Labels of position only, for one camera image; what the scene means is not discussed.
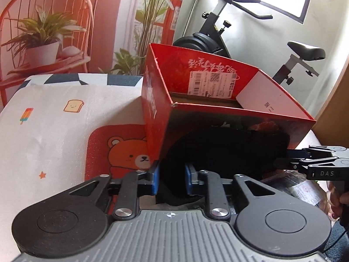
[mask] bike seat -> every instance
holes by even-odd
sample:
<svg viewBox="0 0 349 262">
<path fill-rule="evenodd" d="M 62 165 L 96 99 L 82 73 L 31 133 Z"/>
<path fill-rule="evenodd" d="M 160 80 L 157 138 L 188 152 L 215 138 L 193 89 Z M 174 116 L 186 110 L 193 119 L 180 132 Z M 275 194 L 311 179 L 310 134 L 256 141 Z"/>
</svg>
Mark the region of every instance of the bike seat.
<svg viewBox="0 0 349 262">
<path fill-rule="evenodd" d="M 287 45 L 305 61 L 322 60 L 326 57 L 325 50 L 320 47 L 310 46 L 296 41 L 289 41 Z"/>
</svg>

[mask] gray ribbed plate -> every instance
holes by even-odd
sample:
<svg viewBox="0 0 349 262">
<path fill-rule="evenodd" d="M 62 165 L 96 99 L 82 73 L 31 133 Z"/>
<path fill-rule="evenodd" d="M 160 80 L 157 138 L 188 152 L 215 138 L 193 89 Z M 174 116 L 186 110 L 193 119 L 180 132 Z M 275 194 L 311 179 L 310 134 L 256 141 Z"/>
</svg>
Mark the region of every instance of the gray ribbed plate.
<svg viewBox="0 0 349 262">
<path fill-rule="evenodd" d="M 105 237 L 84 253 L 61 259 L 21 254 L 15 262 L 325 262 L 319 254 L 276 259 L 259 254 L 234 235 L 226 222 L 201 211 L 141 211 L 111 225 Z"/>
</svg>

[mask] white wall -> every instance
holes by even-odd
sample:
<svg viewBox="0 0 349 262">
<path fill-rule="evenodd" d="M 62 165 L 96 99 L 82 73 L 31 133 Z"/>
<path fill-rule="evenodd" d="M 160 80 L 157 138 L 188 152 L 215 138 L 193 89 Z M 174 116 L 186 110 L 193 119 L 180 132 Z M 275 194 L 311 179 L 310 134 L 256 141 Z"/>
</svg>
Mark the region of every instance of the white wall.
<svg viewBox="0 0 349 262">
<path fill-rule="evenodd" d="M 202 12 L 210 12 L 217 0 L 200 0 L 187 35 L 200 29 Z M 282 86 L 313 116 L 316 116 L 329 95 L 349 54 L 349 0 L 311 0 L 304 24 L 259 4 L 243 4 L 259 15 L 273 15 L 272 20 L 257 20 L 240 9 L 227 5 L 218 26 L 226 19 L 232 26 L 222 37 L 233 59 L 261 68 L 273 76 L 292 50 L 287 46 L 295 40 L 325 49 L 326 59 L 309 64 L 320 73 L 310 77 L 300 65 L 291 75 L 294 82 Z M 183 0 L 175 39 L 181 37 L 193 0 Z"/>
</svg>

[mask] white flower pot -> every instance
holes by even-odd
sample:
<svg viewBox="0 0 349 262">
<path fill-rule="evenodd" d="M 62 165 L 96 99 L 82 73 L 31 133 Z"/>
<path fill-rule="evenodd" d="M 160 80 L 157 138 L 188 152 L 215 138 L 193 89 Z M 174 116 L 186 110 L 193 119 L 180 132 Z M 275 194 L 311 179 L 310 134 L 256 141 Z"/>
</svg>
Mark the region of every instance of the white flower pot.
<svg viewBox="0 0 349 262">
<path fill-rule="evenodd" d="M 58 47 L 59 42 L 54 42 L 35 48 L 27 48 L 26 56 L 29 61 L 30 67 L 35 68 L 53 64 L 56 61 Z"/>
</svg>

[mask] cable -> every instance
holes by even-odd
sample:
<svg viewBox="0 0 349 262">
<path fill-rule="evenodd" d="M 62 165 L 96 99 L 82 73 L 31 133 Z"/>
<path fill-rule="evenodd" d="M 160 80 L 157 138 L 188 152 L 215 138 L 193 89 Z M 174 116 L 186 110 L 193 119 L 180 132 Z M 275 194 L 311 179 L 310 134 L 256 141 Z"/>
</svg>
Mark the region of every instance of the cable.
<svg viewBox="0 0 349 262">
<path fill-rule="evenodd" d="M 335 244 L 336 244 L 337 242 L 339 242 L 339 240 L 343 237 L 343 235 L 345 235 L 345 233 L 346 233 L 348 230 L 349 230 L 349 225 L 347 226 L 347 228 L 345 229 L 345 231 L 339 236 L 339 238 L 337 238 L 337 240 L 336 240 L 331 246 L 329 246 L 328 248 L 326 248 L 323 252 L 325 253 L 325 252 L 329 251 L 332 247 L 334 247 Z"/>
</svg>

